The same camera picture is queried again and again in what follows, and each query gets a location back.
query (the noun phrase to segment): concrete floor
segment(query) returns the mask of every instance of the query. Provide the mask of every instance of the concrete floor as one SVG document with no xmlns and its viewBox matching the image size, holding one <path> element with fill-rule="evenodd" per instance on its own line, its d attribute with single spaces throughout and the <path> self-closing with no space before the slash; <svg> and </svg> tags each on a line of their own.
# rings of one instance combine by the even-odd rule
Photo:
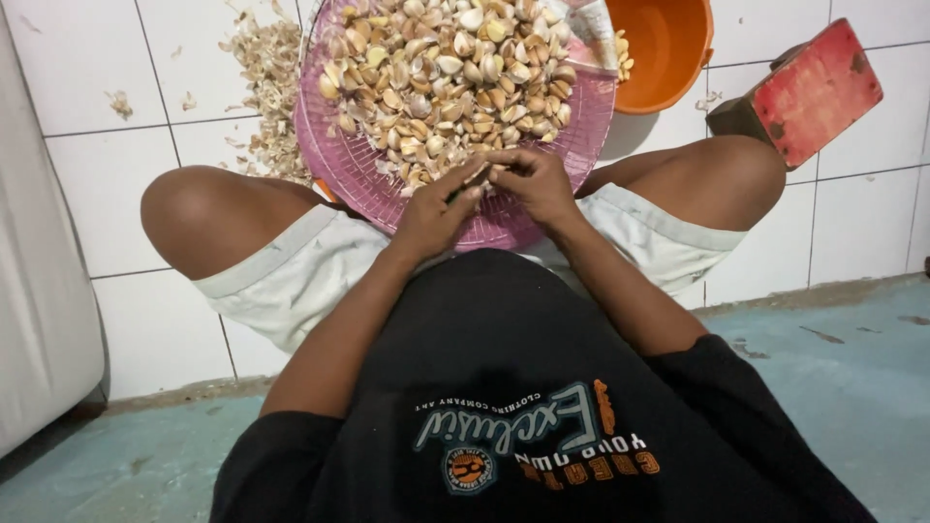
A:
<svg viewBox="0 0 930 523">
<path fill-rule="evenodd" d="M 759 370 L 814 451 L 880 521 L 930 522 L 925 277 L 699 315 Z M 54 423 L 0 461 L 0 521 L 207 521 L 219 465 L 258 413 L 260 389 L 186 392 Z"/>
</svg>

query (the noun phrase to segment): pink basket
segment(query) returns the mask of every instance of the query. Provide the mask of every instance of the pink basket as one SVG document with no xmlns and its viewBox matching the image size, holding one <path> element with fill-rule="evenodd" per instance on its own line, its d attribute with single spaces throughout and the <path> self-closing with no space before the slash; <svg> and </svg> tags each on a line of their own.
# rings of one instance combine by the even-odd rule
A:
<svg viewBox="0 0 930 523">
<path fill-rule="evenodd" d="M 324 0 L 312 25 L 311 42 L 317 41 L 326 26 L 341 27 L 340 11 L 354 3 Z M 329 60 L 328 46 L 313 46 L 301 65 L 300 93 L 294 110 L 300 151 L 314 177 L 323 179 L 336 196 L 378 228 L 393 234 L 407 198 L 400 195 L 402 181 L 391 182 L 375 170 L 375 160 L 387 159 L 386 154 L 372 148 L 364 138 L 346 136 L 338 127 L 335 138 L 326 135 L 338 110 L 333 101 L 320 95 L 317 80 Z M 573 190 L 587 179 L 604 146 L 613 115 L 615 89 L 614 77 L 609 72 L 578 66 L 576 69 L 578 81 L 568 99 L 572 108 L 569 126 L 552 143 L 530 140 L 521 143 L 561 156 Z M 511 249 L 541 237 L 542 232 L 512 194 L 497 194 L 482 200 L 481 212 L 466 225 L 456 250 Z"/>
</svg>

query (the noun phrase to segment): orange plastic bucket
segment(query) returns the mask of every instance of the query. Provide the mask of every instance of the orange plastic bucket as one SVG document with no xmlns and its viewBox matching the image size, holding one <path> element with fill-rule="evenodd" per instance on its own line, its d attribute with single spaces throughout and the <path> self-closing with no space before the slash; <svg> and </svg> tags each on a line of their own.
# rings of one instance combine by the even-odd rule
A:
<svg viewBox="0 0 930 523">
<path fill-rule="evenodd" d="M 606 0 L 614 31 L 630 41 L 630 80 L 617 86 L 614 110 L 650 114 L 671 107 L 711 60 L 710 0 Z"/>
</svg>

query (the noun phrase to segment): red wooden block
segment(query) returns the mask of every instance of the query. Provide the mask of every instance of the red wooden block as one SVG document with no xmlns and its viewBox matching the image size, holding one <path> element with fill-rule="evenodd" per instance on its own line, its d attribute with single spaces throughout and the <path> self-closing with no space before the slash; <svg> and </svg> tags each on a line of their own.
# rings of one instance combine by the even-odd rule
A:
<svg viewBox="0 0 930 523">
<path fill-rule="evenodd" d="M 744 96 L 707 116 L 714 135 L 765 141 L 794 170 L 882 100 L 882 86 L 846 19 L 772 63 Z"/>
</svg>

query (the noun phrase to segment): white shorts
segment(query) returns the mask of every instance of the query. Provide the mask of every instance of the white shorts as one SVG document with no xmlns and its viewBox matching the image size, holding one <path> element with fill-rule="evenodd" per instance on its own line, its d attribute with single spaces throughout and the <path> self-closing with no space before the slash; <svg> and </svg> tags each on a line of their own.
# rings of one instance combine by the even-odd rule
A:
<svg viewBox="0 0 930 523">
<path fill-rule="evenodd" d="M 746 235 L 681 221 L 612 183 L 579 200 L 578 207 L 621 254 L 672 296 L 703 278 Z M 389 241 L 366 221 L 317 206 L 259 252 L 193 284 L 213 310 L 293 354 Z M 549 239 L 516 252 L 583 292 Z"/>
</svg>

